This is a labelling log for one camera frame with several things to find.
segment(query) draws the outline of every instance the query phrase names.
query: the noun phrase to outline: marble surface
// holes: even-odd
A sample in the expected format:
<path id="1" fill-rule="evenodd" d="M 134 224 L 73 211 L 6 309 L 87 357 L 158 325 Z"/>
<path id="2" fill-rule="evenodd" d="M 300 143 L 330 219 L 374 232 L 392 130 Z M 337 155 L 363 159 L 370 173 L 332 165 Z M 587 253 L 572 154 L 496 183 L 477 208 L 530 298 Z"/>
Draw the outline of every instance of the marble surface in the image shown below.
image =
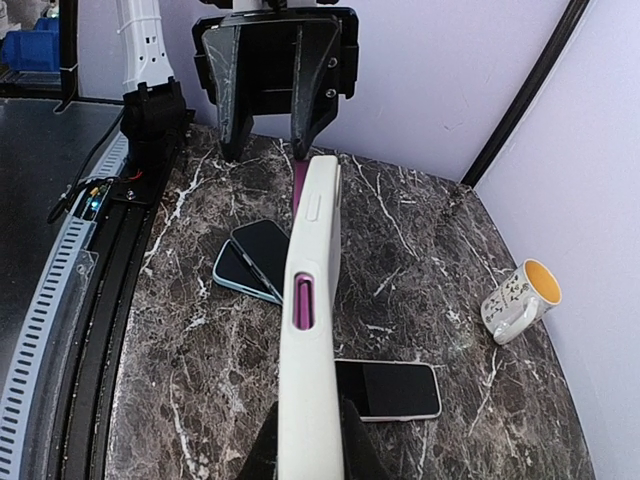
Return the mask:
<path id="1" fill-rule="evenodd" d="M 108 479 L 233 479 L 277 398 L 280 308 L 216 286 L 230 231 L 291 228 L 289 149 L 255 137 L 239 164 L 194 127 L 155 221 L 114 398 Z M 591 479 L 591 461 L 542 323 L 497 347 L 482 299 L 514 264 L 475 193 L 339 155 L 337 357 L 426 362 L 440 418 L 369 424 L 394 479 Z"/>

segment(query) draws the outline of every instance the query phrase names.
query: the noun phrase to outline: blue bin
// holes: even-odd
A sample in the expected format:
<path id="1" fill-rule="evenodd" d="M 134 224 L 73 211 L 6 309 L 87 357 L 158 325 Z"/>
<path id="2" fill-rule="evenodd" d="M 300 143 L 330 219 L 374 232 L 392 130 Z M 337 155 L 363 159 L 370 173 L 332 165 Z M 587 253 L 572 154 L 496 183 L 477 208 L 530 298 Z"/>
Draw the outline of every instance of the blue bin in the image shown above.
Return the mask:
<path id="1" fill-rule="evenodd" d="M 44 30 L 48 32 L 59 32 L 60 31 L 60 19 L 59 18 L 39 18 L 36 22 L 36 26 L 33 27 L 34 30 Z"/>
<path id="2" fill-rule="evenodd" d="M 2 63 L 16 72 L 58 72 L 59 26 L 57 18 L 41 18 L 35 30 L 8 32 L 2 46 Z"/>

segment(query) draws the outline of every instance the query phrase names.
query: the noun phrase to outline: mug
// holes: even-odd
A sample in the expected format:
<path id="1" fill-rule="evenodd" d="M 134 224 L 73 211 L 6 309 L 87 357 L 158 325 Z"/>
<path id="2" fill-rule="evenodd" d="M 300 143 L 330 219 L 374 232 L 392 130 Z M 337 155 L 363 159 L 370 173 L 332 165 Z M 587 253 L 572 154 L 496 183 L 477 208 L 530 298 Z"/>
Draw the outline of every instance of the mug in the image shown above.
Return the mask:
<path id="1" fill-rule="evenodd" d="M 496 343 L 504 345 L 561 301 L 562 291 L 553 274 L 529 259 L 482 302 L 482 321 Z"/>

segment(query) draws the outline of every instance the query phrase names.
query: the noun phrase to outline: phone screen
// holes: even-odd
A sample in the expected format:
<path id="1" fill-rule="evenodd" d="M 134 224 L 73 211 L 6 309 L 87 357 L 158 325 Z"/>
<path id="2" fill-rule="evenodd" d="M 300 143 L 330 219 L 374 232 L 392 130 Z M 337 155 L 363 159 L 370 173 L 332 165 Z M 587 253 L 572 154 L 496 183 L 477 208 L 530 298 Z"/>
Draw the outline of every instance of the phone screen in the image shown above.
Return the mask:
<path id="1" fill-rule="evenodd" d="M 235 229 L 231 238 L 245 259 L 281 299 L 284 291 L 284 267 L 289 250 L 287 235 L 271 220 L 261 220 Z"/>
<path id="2" fill-rule="evenodd" d="M 222 247 L 216 262 L 215 275 L 225 283 L 271 295 L 267 287 L 251 273 L 249 265 L 242 259 L 241 254 L 236 251 L 229 240 Z"/>
<path id="3" fill-rule="evenodd" d="M 433 369 L 424 364 L 336 360 L 339 394 L 360 417 L 436 417 L 440 396 Z"/>

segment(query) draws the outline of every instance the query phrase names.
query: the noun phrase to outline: black smartphone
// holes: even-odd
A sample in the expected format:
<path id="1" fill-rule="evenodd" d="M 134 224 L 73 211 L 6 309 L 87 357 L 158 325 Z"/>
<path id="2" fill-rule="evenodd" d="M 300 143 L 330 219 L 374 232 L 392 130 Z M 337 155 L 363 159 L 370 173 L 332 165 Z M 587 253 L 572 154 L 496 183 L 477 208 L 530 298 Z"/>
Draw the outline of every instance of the black smartphone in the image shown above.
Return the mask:
<path id="1" fill-rule="evenodd" d="M 260 281 L 282 303 L 289 237 L 271 220 L 260 220 L 231 232 L 234 247 Z"/>
<path id="2" fill-rule="evenodd" d="M 242 259 L 227 240 L 220 250 L 220 255 L 213 266 L 213 280 L 218 285 L 251 295 L 252 297 L 266 300 L 267 302 L 280 304 L 269 289 L 253 274 L 249 264 Z"/>
<path id="3" fill-rule="evenodd" d="M 438 382 L 424 363 L 336 360 L 338 394 L 363 422 L 406 422 L 442 412 Z"/>

